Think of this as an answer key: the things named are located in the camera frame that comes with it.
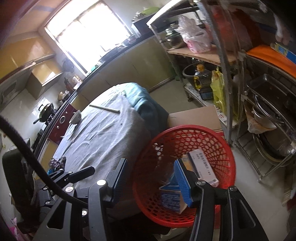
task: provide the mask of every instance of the cup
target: cup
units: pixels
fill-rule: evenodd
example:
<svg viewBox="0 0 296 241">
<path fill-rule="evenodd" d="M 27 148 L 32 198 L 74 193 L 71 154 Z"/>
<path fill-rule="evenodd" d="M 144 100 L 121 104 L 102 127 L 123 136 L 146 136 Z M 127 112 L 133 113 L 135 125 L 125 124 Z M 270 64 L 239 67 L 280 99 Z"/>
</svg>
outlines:
<svg viewBox="0 0 296 241">
<path fill-rule="evenodd" d="M 76 125 L 81 121 L 81 111 L 77 110 L 76 112 L 73 112 L 73 116 L 71 120 L 69 121 L 69 124 Z"/>
</svg>

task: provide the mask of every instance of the ceiling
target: ceiling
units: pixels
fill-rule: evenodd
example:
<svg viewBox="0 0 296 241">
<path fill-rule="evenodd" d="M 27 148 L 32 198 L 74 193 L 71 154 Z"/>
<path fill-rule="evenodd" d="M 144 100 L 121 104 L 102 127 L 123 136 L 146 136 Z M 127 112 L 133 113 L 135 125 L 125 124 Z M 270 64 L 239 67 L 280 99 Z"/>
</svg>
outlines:
<svg viewBox="0 0 296 241">
<path fill-rule="evenodd" d="M 50 13 L 63 1 L 64 0 L 40 0 L 17 22 L 10 36 L 37 31 Z"/>
</svg>

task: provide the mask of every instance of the wooden shelf board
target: wooden shelf board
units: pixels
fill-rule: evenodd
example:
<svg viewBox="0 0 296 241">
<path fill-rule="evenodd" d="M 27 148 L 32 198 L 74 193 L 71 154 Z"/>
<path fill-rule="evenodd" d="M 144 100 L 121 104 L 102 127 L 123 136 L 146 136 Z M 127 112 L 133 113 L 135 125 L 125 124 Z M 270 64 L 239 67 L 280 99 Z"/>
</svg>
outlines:
<svg viewBox="0 0 296 241">
<path fill-rule="evenodd" d="M 197 92 L 196 89 L 194 89 L 194 87 L 188 83 L 187 85 L 184 86 L 184 89 L 185 91 L 190 95 L 192 96 L 196 101 L 198 101 L 202 106 L 211 106 L 211 105 L 214 105 L 213 103 L 213 100 L 203 100 L 200 96 L 200 94 Z M 223 112 L 218 108 L 216 107 L 216 112 L 217 112 L 217 115 L 219 117 L 219 120 L 225 125 L 227 126 L 227 117 L 223 114 Z M 238 122 L 233 119 L 232 121 L 232 128 L 236 127 L 238 124 Z"/>
<path fill-rule="evenodd" d="M 168 53 L 200 59 L 218 66 L 221 65 L 216 46 L 213 46 L 213 48 L 210 51 L 205 53 L 193 53 L 190 51 L 188 47 L 179 48 L 179 49 L 170 49 L 168 50 Z M 227 57 L 230 64 L 234 63 L 236 60 L 234 53 L 231 51 L 227 51 Z"/>
</svg>

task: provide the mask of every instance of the blue fabric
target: blue fabric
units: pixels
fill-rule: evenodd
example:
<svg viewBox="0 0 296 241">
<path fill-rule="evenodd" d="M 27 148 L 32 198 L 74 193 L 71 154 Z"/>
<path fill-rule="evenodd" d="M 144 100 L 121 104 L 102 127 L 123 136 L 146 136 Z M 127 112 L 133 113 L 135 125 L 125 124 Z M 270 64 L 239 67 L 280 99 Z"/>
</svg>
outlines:
<svg viewBox="0 0 296 241">
<path fill-rule="evenodd" d="M 148 91 L 137 83 L 118 85 L 131 106 L 145 121 L 145 126 L 154 138 L 168 128 L 168 112 L 162 108 Z"/>
</svg>

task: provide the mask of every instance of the wooden stick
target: wooden stick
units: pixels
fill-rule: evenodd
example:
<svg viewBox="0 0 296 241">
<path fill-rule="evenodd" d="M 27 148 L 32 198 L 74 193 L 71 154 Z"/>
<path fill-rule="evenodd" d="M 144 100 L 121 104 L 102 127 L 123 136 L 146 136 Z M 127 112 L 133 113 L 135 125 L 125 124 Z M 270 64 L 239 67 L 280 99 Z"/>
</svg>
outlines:
<svg viewBox="0 0 296 241">
<path fill-rule="evenodd" d="M 103 110 L 113 111 L 113 112 L 116 112 L 116 113 L 120 113 L 120 110 L 116 110 L 116 109 L 113 109 L 113 108 L 103 107 L 103 106 L 94 105 L 94 104 L 89 104 L 89 106 L 100 108 L 100 109 L 103 109 Z"/>
</svg>

